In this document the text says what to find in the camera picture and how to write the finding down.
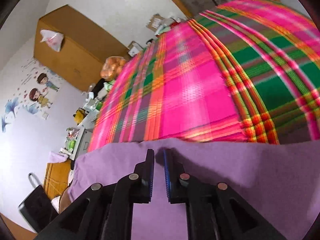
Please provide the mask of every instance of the round rivet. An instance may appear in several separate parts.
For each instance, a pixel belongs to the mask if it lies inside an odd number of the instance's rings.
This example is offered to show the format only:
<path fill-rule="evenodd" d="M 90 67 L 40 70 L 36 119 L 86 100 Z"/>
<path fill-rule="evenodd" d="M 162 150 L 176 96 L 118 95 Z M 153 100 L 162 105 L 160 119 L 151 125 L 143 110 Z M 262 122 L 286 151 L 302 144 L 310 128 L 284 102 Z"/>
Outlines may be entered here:
<path fill-rule="evenodd" d="M 224 182 L 220 182 L 218 184 L 218 189 L 221 189 L 221 190 L 226 190 L 228 188 L 228 185 L 225 184 Z"/>
<path fill-rule="evenodd" d="M 180 174 L 180 179 L 188 180 L 188 179 L 190 179 L 190 175 L 188 173 L 182 173 L 182 174 Z"/>
<path fill-rule="evenodd" d="M 100 183 L 94 183 L 91 185 L 91 189 L 92 190 L 99 190 L 101 188 L 101 184 Z"/>
<path fill-rule="evenodd" d="M 139 178 L 139 175 L 136 174 L 136 173 L 132 173 L 132 174 L 129 175 L 129 179 L 131 179 L 131 180 L 136 180 L 138 178 Z"/>

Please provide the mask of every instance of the cartoon boy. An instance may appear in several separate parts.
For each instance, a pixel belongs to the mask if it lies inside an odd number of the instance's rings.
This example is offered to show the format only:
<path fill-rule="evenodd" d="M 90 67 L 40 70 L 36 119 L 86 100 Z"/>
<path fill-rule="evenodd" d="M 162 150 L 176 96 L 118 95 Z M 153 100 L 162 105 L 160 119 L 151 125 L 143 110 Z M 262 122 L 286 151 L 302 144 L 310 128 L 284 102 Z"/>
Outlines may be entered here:
<path fill-rule="evenodd" d="M 41 73 L 38 76 L 37 82 L 41 85 L 46 85 L 47 87 L 49 87 L 57 92 L 59 90 L 59 88 L 57 86 L 55 86 L 51 81 L 49 81 L 46 73 Z"/>
<path fill-rule="evenodd" d="M 48 98 L 45 98 L 45 96 L 47 94 L 48 94 L 48 92 L 45 95 L 42 95 L 37 88 L 33 88 L 30 91 L 29 98 L 31 101 L 34 101 L 34 102 L 38 101 L 38 103 L 40 104 L 41 107 L 46 106 L 47 108 L 50 108 L 52 103 L 49 102 Z"/>

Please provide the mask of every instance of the plaid blanket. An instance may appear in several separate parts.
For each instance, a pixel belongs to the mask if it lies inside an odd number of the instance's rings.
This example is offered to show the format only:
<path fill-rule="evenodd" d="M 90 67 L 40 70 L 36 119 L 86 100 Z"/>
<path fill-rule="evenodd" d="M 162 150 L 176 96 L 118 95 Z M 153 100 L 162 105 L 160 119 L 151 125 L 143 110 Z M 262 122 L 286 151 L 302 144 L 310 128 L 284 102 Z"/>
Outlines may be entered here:
<path fill-rule="evenodd" d="M 180 24 L 131 60 L 90 149 L 110 142 L 318 139 L 320 33 L 271 0 L 236 0 Z"/>

